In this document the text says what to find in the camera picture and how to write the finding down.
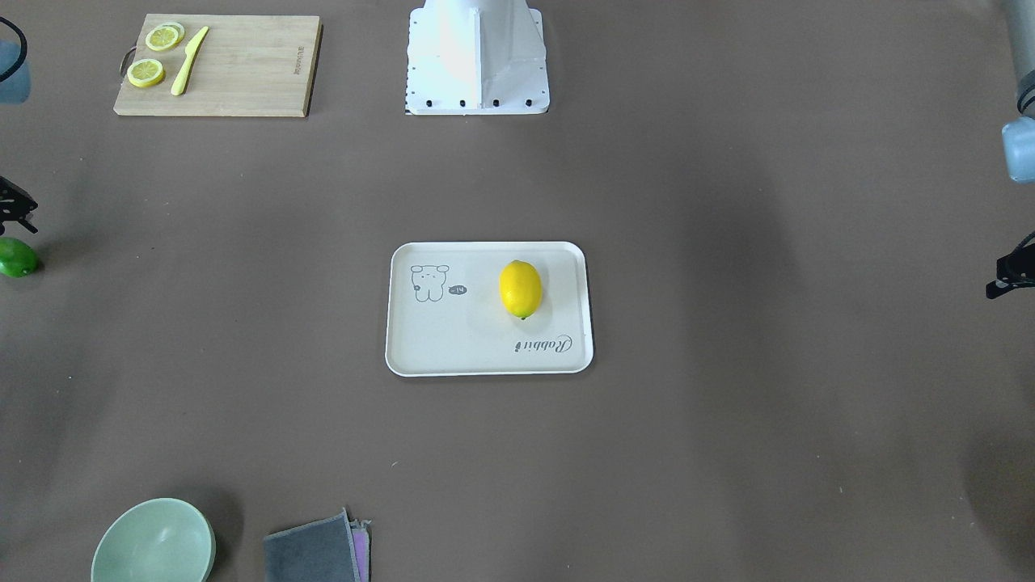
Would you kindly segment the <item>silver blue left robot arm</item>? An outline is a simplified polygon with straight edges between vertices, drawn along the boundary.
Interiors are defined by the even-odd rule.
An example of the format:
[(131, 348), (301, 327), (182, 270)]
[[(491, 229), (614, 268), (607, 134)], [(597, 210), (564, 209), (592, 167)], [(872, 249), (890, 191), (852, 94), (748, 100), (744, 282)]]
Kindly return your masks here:
[[(1034, 183), (1034, 2), (1002, 1), (1012, 65), (1016, 77), (1014, 106), (1019, 118), (1001, 132), (1007, 173), (1014, 182)], [(1034, 287), (1034, 234), (1028, 234), (995, 262), (995, 278), (986, 284), (994, 301), (1016, 289)]]

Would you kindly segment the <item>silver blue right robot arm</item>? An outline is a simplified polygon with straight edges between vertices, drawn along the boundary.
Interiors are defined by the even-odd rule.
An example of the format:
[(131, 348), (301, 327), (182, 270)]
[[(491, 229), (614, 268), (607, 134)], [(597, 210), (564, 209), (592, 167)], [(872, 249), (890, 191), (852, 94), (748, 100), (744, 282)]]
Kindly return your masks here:
[[(31, 75), (28, 63), (28, 40), (19, 26), (10, 19), (1, 18), (1, 103), (23, 104), (31, 93)], [(38, 209), (36, 200), (10, 179), (1, 177), (1, 234), (7, 222), (20, 224), (29, 233), (38, 229), (31, 222)]]

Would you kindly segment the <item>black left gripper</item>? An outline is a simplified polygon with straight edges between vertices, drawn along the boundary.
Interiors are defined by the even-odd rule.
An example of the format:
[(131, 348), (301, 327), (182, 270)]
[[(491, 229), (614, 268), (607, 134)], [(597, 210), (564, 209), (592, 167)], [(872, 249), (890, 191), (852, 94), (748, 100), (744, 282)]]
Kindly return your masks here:
[(994, 301), (1012, 290), (1034, 287), (1034, 233), (995, 262), (995, 278), (986, 285), (986, 298)]

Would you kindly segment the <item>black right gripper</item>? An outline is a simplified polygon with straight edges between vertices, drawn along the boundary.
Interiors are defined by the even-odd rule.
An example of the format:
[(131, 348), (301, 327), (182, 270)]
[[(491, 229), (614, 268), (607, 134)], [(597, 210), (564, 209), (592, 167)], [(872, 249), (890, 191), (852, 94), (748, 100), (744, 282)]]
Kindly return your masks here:
[(32, 213), (38, 209), (38, 203), (25, 190), (16, 185), (7, 177), (1, 177), (1, 225), (0, 235), (4, 235), (7, 222), (18, 222), (25, 230), (37, 234), (38, 229), (31, 224)]

